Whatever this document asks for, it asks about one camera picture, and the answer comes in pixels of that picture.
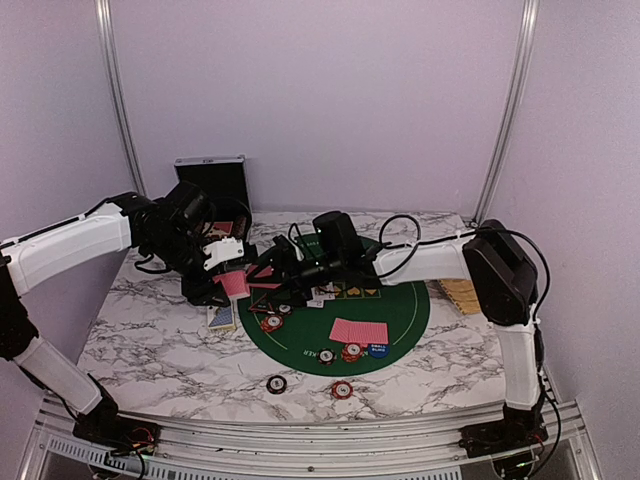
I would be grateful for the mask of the red playing card deck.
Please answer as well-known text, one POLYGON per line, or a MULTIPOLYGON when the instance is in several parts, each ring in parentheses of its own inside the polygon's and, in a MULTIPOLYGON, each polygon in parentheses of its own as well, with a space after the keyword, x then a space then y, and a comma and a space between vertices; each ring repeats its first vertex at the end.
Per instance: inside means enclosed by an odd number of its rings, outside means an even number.
POLYGON ((241 270, 226 272, 213 278, 215 283, 220 283, 230 300, 241 300, 251 295, 246 273, 241 270))

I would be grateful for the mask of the red card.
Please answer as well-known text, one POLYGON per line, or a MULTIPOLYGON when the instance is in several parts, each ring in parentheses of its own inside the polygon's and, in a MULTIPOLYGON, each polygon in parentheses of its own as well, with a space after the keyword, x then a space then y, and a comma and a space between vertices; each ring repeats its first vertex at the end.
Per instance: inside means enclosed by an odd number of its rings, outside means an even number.
POLYGON ((388 326, 386 323, 362 323, 359 327, 359 340, 369 344, 388 344, 388 326))
POLYGON ((274 290, 281 286, 281 283, 274 282, 250 282, 249 286, 254 289, 274 290))
POLYGON ((336 318, 329 333, 329 339, 341 343, 368 344, 366 324, 336 318))

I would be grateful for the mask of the black red triangular dealer button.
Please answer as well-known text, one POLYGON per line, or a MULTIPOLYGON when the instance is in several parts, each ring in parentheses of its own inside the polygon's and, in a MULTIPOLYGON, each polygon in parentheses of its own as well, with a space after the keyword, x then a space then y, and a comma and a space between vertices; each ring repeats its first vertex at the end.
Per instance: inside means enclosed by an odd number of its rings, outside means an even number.
POLYGON ((248 311, 254 314, 274 314, 276 312, 276 309, 269 301, 261 299, 254 302, 248 308, 248 311))

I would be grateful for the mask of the blue small blind button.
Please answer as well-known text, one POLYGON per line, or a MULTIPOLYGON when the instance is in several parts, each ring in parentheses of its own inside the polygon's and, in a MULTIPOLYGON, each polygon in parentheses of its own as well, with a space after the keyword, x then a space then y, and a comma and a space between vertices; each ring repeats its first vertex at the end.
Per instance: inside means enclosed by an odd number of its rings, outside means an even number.
POLYGON ((390 353, 390 346, 388 344, 369 344, 368 355, 374 359, 383 359, 390 353))

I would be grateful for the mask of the black orange 100 chip stack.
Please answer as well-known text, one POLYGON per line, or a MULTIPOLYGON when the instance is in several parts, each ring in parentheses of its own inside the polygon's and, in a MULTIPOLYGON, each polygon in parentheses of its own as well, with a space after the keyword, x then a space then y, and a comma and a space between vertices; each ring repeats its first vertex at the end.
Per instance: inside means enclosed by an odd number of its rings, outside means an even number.
POLYGON ((281 375, 273 375, 268 378, 266 388, 269 393, 280 395, 286 391, 287 381, 281 375))

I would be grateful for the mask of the red beige 5 chip stack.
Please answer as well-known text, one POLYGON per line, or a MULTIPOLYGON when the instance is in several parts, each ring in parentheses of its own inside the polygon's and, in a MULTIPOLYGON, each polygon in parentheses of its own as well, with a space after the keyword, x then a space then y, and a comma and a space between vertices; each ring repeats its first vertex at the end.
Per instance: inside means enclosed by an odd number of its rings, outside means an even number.
POLYGON ((331 394, 335 399, 346 400, 353 395, 353 387, 349 382, 337 381, 331 387, 331 394))

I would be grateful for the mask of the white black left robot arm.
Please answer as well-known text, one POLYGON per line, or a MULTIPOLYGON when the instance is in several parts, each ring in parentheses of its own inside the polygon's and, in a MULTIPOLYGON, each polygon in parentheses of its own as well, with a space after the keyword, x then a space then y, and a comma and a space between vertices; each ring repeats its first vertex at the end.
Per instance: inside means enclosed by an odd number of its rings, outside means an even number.
POLYGON ((211 240, 215 206, 196 185, 181 182, 149 199, 126 192, 84 213, 1 244, 1 357, 57 394, 106 445, 125 438, 126 423, 109 394, 40 333, 23 303, 52 279, 111 254, 137 250, 178 274, 193 305, 214 301, 214 271, 243 255, 241 242, 211 240))

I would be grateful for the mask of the blue gold card box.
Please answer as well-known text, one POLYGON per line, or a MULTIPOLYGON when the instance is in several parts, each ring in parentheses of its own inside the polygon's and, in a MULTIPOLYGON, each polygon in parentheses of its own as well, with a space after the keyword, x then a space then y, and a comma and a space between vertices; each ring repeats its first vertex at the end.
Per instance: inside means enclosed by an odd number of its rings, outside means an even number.
POLYGON ((235 331, 236 320, 231 306, 213 307, 207 309, 207 328, 210 331, 235 331))

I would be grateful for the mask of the woven bamboo tray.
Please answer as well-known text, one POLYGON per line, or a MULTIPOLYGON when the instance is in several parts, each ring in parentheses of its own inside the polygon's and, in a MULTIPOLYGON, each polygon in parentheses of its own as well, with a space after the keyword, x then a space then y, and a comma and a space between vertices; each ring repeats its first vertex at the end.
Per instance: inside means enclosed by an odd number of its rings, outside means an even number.
POLYGON ((474 315, 481 312, 476 291, 470 280, 441 279, 438 283, 462 315, 474 315))

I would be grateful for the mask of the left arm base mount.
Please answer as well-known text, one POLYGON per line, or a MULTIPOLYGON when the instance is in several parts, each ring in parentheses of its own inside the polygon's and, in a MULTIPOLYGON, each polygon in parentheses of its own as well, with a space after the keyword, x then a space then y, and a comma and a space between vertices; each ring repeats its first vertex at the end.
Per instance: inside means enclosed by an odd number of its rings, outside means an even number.
POLYGON ((116 415, 94 421, 81 416, 75 422, 73 435, 82 440, 110 447, 115 456, 153 454, 161 428, 158 424, 116 415))

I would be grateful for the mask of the front aluminium rail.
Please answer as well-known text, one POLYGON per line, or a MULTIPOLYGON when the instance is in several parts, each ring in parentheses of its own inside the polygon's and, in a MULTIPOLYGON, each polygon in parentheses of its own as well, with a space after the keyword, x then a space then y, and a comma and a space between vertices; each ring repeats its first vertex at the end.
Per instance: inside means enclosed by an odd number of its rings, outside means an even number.
MULTIPOLYGON (((549 462, 533 479, 604 479, 586 424, 575 401, 544 407, 549 433, 540 463, 549 455, 557 426, 561 441, 549 462)), ((501 455, 469 458, 459 446, 460 429, 497 420, 498 403, 448 412, 382 420, 316 423, 252 423, 187 420, 133 414, 160 426, 157 448, 145 459, 145 479, 429 479, 447 477, 501 479, 493 462, 542 447, 501 455)), ((114 459, 104 465, 108 449, 74 438, 71 418, 61 403, 45 398, 30 434, 15 479, 45 479, 54 455, 74 461, 66 477, 91 479, 95 466, 115 479, 135 478, 138 461, 114 459)))

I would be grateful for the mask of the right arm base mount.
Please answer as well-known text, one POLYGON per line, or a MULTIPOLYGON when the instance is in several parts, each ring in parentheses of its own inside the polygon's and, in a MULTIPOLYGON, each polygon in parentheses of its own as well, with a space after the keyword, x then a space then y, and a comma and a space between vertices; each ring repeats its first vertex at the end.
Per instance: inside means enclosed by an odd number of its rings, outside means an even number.
POLYGON ((465 426, 460 429, 460 434, 458 445, 469 458, 526 448, 549 438, 545 427, 527 429, 504 420, 465 426))

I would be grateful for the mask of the left aluminium frame post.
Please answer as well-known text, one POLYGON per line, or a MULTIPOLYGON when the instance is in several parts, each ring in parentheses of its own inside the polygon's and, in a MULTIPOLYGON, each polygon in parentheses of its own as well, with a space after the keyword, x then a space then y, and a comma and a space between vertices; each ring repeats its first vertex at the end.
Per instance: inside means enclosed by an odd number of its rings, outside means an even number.
POLYGON ((134 190, 147 195, 136 145, 127 112, 125 92, 121 78, 116 36, 112 20, 112 8, 109 0, 94 2, 98 22, 101 49, 104 57, 106 77, 116 124, 124 151, 125 161, 134 190))

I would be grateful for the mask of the aluminium frame post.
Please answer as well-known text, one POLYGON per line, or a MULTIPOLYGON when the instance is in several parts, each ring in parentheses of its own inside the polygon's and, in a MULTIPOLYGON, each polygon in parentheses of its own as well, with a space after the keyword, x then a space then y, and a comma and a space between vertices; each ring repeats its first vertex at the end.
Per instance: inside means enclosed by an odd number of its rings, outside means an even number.
POLYGON ((488 217, 499 184, 500 174, 506 162, 513 126, 524 96, 531 64, 539 10, 540 2, 538 0, 525 0, 523 2, 513 67, 503 113, 485 180, 474 214, 471 217, 471 221, 475 224, 482 223, 488 217))
POLYGON ((125 161, 134 190, 147 195, 136 145, 127 112, 125 92, 121 78, 116 36, 112 20, 112 8, 109 0, 94 2, 98 22, 101 49, 104 57, 106 77, 116 124, 124 151, 125 161))

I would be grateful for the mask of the right aluminium frame post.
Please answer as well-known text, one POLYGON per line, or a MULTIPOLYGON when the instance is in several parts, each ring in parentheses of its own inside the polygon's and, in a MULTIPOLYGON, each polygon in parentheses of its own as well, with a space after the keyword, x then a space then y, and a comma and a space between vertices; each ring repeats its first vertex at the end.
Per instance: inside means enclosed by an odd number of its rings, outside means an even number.
POLYGON ((474 214, 471 217, 471 221, 475 224, 482 223, 488 217, 499 184, 500 174, 506 162, 513 126, 524 96, 531 64, 539 10, 540 2, 538 0, 525 0, 523 2, 513 67, 503 113, 485 180, 474 214))

